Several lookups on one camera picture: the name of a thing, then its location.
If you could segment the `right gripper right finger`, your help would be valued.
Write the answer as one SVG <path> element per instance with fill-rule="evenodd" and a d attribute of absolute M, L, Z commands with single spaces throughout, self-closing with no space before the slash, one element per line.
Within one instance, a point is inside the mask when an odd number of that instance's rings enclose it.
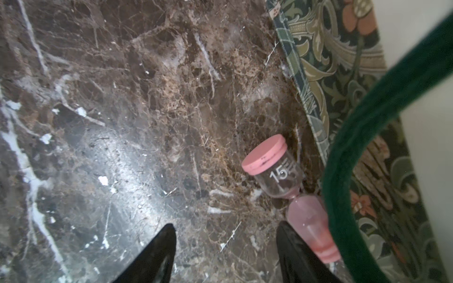
<path fill-rule="evenodd" d="M 276 243 L 284 283 L 340 282 L 288 222 L 279 223 Z"/>

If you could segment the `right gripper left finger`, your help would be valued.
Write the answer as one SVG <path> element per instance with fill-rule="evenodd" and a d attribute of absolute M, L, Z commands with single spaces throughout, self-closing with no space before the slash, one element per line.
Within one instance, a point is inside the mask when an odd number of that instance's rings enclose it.
<path fill-rule="evenodd" d="M 176 230 L 166 224 L 113 281 L 114 283 L 169 283 L 176 254 Z"/>

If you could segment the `pink hourglass top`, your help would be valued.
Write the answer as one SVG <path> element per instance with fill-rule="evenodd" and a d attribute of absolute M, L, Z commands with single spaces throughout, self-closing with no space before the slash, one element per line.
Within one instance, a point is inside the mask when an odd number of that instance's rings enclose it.
<path fill-rule="evenodd" d="M 269 197 L 290 201 L 287 222 L 322 263 L 341 259 L 328 228 L 323 201 L 319 196 L 303 192 L 305 174 L 288 151 L 283 135 L 276 134 L 264 140 L 247 154 L 241 166 Z"/>

